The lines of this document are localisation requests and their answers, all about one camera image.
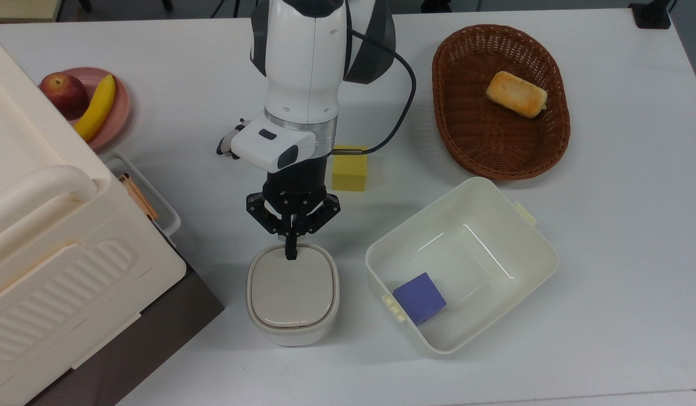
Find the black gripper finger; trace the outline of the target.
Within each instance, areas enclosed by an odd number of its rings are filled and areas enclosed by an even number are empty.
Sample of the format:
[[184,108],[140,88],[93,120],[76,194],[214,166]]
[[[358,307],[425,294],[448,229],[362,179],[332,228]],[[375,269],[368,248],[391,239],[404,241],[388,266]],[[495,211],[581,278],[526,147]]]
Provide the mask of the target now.
[[292,260],[292,213],[287,195],[252,193],[246,197],[246,211],[270,234],[284,237],[284,254]]
[[297,258],[297,239],[316,233],[337,213],[340,202],[337,195],[327,192],[311,192],[298,195],[292,213],[292,260]]

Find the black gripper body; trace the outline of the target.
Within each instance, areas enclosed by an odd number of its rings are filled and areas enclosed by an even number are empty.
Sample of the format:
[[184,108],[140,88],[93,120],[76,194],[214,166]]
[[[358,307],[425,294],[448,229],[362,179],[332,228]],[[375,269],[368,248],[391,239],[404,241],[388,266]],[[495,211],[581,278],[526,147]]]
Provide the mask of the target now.
[[268,173],[263,196],[277,211],[313,211],[327,195],[328,156],[304,160],[277,173]]

